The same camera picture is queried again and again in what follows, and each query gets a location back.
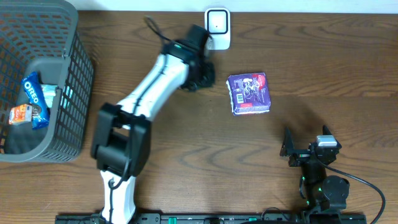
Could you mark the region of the orange snack packet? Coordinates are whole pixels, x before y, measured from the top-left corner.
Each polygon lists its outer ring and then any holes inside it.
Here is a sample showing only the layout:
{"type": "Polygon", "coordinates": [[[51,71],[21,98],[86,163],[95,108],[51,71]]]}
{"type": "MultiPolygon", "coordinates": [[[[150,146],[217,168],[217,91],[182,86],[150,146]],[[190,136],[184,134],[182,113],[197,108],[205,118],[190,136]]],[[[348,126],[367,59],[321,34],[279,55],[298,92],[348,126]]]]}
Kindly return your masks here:
{"type": "Polygon", "coordinates": [[[9,115],[9,124],[20,125],[32,121],[32,106],[23,104],[13,107],[9,115]]]}

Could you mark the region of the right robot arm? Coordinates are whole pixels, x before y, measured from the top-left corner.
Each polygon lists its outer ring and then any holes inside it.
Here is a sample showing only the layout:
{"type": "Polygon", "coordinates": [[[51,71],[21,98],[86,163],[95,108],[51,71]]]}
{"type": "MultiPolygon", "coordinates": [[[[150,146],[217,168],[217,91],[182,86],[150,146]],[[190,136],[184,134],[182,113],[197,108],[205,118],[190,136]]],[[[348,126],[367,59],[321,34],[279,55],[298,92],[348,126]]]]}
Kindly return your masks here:
{"type": "Polygon", "coordinates": [[[280,156],[288,157],[290,167],[300,167],[302,177],[299,185],[301,197],[308,201],[313,212],[338,212],[346,208],[349,182],[336,175],[327,175],[326,166],[336,160],[341,144],[327,126],[306,149],[296,149],[292,133],[285,128],[280,156]]]}

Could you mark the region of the white barcode scanner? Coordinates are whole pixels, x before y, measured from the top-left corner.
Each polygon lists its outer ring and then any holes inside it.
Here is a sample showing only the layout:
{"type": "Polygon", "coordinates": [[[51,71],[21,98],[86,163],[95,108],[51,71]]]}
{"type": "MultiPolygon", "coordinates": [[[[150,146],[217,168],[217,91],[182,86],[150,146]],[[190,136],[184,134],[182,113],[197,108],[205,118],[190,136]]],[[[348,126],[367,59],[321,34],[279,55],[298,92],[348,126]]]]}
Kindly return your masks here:
{"type": "Polygon", "coordinates": [[[205,29],[210,33],[214,50],[227,50],[231,43],[231,15],[227,8],[214,7],[205,11],[205,29]]]}

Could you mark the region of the blue Oreo cookie pack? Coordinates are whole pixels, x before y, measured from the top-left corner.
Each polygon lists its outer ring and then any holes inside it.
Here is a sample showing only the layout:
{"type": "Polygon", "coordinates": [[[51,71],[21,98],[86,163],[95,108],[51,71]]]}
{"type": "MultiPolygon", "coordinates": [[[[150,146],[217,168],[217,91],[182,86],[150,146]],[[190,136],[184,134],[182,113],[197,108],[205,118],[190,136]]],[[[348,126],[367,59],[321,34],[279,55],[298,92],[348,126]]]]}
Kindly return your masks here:
{"type": "Polygon", "coordinates": [[[39,74],[32,72],[21,82],[23,89],[32,105],[32,129],[41,129],[49,125],[50,114],[45,97],[39,83],[39,74]]]}

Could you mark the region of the purple sanitary pad pack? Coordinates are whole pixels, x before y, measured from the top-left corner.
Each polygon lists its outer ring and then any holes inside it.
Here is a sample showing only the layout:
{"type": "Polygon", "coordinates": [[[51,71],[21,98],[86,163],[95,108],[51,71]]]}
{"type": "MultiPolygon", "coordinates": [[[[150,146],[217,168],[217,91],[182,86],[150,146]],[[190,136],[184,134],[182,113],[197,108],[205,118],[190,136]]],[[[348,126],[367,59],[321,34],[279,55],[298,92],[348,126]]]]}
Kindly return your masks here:
{"type": "Polygon", "coordinates": [[[226,86],[234,116],[270,111],[271,98],[264,72],[230,75],[227,78],[226,86]]]}

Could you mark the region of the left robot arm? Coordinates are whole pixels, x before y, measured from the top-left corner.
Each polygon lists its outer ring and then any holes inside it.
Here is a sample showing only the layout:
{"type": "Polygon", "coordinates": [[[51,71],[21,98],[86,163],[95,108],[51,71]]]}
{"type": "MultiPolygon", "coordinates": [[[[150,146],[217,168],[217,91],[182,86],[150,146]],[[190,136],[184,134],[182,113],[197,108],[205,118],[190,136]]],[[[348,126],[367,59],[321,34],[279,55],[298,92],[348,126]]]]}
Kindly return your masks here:
{"type": "Polygon", "coordinates": [[[135,213],[134,191],[150,153],[152,122],[175,90],[211,86],[212,40],[174,40],[162,47],[147,76],[116,104],[98,111],[91,146],[104,183],[104,223],[129,223],[135,213]]]}

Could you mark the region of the mint green wipes pack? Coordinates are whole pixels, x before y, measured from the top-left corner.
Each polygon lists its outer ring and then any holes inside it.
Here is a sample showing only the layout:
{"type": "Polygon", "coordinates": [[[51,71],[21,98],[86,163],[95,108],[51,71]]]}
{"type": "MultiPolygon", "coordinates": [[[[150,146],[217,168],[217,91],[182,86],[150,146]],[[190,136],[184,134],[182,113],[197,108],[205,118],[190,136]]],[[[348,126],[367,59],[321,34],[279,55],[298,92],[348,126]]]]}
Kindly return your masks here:
{"type": "Polygon", "coordinates": [[[44,99],[45,99],[45,103],[47,105],[48,108],[51,108],[53,105],[53,98],[56,96],[57,94],[57,89],[58,86],[57,85],[41,85],[43,94],[44,94],[44,99]]]}

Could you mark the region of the grey plastic mesh basket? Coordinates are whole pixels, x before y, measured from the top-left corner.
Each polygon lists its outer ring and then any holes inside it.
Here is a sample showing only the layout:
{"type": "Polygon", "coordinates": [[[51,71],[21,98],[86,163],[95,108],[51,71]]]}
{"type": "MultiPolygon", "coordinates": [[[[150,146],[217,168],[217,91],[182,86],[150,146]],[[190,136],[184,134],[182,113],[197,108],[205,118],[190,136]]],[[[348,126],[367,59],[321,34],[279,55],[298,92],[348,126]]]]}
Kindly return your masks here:
{"type": "Polygon", "coordinates": [[[78,11],[67,1],[1,2],[1,160],[57,162],[81,152],[95,72],[77,30],[78,11]],[[56,86],[49,125],[9,124],[26,104],[22,79],[32,72],[56,86]]]}

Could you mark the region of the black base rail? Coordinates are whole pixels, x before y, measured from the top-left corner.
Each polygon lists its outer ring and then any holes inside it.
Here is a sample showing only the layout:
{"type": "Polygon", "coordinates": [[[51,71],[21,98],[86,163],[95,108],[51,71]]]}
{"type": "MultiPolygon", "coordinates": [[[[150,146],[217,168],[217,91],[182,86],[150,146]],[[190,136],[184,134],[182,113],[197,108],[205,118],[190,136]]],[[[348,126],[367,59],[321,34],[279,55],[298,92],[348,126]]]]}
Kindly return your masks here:
{"type": "MultiPolygon", "coordinates": [[[[315,215],[312,223],[342,223],[352,224],[366,223],[364,215],[315,215]]],[[[98,224],[105,223],[99,213],[92,215],[57,215],[55,224],[98,224]]],[[[207,215],[178,215],[159,213],[138,213],[134,215],[130,223],[137,224],[239,224],[239,223],[304,223],[296,215],[283,215],[281,213],[231,215],[231,214],[207,214],[207,215]]]]}

